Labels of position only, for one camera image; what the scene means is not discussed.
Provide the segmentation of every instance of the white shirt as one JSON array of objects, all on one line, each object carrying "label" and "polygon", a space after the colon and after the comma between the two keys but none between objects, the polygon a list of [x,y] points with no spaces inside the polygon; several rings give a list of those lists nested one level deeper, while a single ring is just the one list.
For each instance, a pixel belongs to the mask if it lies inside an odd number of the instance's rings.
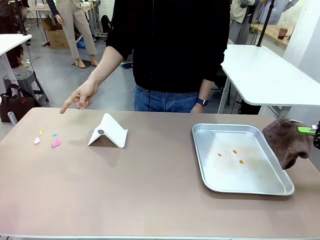
[{"label": "white shirt", "polygon": [[[271,16],[269,19],[268,24],[269,25],[277,25],[281,14],[285,11],[287,11],[289,8],[293,7],[296,5],[296,3],[299,0],[275,0],[274,1],[274,7],[271,12]],[[269,7],[271,4],[271,0],[268,0],[267,3],[261,4],[260,6],[260,11],[259,11],[259,20],[262,24],[266,22],[266,18],[268,15]]]}]

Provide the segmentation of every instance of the black sweater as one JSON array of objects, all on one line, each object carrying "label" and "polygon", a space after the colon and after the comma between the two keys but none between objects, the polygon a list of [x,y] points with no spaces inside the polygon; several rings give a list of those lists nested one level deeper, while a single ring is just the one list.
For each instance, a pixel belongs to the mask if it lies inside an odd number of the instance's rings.
[{"label": "black sweater", "polygon": [[227,48],[227,0],[115,0],[106,41],[124,59],[133,50],[135,82],[148,90],[189,93],[213,81]]}]

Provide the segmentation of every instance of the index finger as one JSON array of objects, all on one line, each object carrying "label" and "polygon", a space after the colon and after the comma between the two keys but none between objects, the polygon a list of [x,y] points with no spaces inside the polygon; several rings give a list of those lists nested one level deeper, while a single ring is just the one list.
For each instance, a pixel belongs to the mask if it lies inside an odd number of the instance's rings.
[{"label": "index finger", "polygon": [[64,114],[66,110],[70,107],[70,105],[75,102],[76,98],[76,96],[71,95],[67,100],[65,100],[63,106],[60,109],[60,114]]}]

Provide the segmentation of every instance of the smartwatch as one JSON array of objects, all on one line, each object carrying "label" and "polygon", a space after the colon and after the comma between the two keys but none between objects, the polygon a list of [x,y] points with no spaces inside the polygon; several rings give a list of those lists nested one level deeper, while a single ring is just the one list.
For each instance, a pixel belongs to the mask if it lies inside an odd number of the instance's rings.
[{"label": "smartwatch", "polygon": [[209,100],[202,100],[202,99],[198,98],[198,99],[196,100],[196,103],[197,103],[197,104],[201,104],[202,106],[205,107],[205,106],[208,105]]}]

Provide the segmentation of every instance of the handbag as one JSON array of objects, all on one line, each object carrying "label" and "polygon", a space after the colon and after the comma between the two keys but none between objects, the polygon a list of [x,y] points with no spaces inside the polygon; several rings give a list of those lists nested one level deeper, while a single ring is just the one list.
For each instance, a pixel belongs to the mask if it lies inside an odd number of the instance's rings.
[{"label": "handbag", "polygon": [[[17,90],[17,95],[12,96],[12,89]],[[0,118],[3,123],[11,122],[8,112],[13,112],[16,119],[20,121],[30,109],[41,107],[29,92],[16,84],[10,84],[6,93],[2,93],[0,96],[2,100],[0,104]]]}]

